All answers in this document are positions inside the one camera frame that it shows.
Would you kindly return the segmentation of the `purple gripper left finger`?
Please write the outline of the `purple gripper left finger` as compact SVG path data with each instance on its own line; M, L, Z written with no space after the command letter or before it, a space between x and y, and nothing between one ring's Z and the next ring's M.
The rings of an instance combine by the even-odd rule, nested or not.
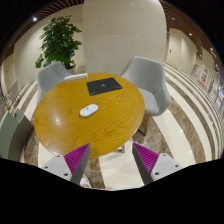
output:
M66 155L55 155L42 169L79 185L90 154L90 144L85 144Z

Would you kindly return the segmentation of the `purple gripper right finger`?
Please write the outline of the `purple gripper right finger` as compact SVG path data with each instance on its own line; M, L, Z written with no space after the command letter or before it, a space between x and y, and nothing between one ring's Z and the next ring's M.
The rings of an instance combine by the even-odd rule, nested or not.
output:
M182 169L167 153L157 154L137 143L132 145L132 154L145 185Z

